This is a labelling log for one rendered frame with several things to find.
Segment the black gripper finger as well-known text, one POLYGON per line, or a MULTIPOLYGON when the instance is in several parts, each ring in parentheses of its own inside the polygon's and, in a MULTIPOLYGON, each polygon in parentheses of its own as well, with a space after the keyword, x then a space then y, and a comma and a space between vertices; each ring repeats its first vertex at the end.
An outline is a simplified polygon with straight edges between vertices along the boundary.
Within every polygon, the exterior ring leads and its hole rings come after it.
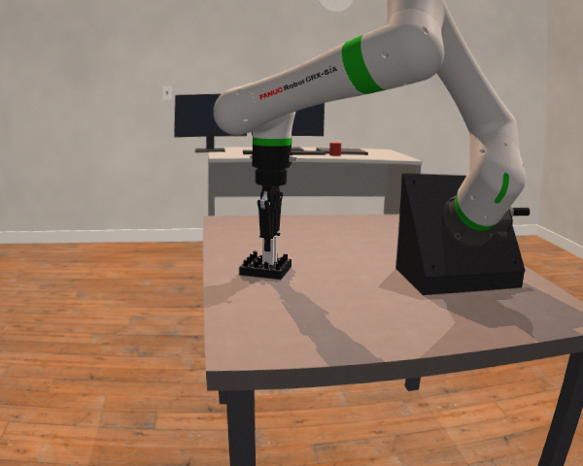
POLYGON ((258 214, 259 214, 259 231, 260 238, 262 238, 262 264, 269 262, 269 265, 274 264, 274 211, 276 210, 276 202, 278 193, 273 193, 273 208, 270 207, 267 201, 267 191, 264 191, 263 197, 257 200, 258 214), (261 199, 262 198, 262 199, 261 199))
POLYGON ((274 262, 277 261, 277 236, 280 236, 280 233, 277 231, 280 230, 281 206, 283 198, 283 192, 277 191, 277 193, 278 199, 276 202, 276 210, 274 211, 274 262))

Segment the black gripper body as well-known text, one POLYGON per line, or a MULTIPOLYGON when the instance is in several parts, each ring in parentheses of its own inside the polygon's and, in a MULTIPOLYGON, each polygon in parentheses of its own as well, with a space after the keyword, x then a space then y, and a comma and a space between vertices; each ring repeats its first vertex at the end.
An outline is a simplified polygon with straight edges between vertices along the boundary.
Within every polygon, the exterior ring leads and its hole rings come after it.
POLYGON ((273 193, 280 191, 279 185, 284 185, 287 183, 287 170, 281 171, 263 171, 256 169, 256 184, 262 185, 261 197, 263 197, 264 191, 267 191, 267 200, 270 203, 270 207, 273 208, 273 193))

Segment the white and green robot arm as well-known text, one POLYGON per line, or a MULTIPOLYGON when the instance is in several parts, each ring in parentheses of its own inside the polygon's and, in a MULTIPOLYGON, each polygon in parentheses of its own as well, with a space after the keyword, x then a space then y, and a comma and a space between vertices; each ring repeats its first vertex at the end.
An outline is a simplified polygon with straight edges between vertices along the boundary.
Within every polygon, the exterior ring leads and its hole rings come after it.
POLYGON ((442 210, 443 226, 468 248, 482 247, 492 236, 505 240, 512 216, 530 215, 529 208, 511 206, 526 183, 514 116, 481 71, 444 0, 388 0, 387 10, 387 26, 225 91, 214 106, 216 124, 231 135, 254 132, 252 165, 281 171, 297 161, 291 153, 296 111, 437 74, 469 132, 469 173, 442 210))

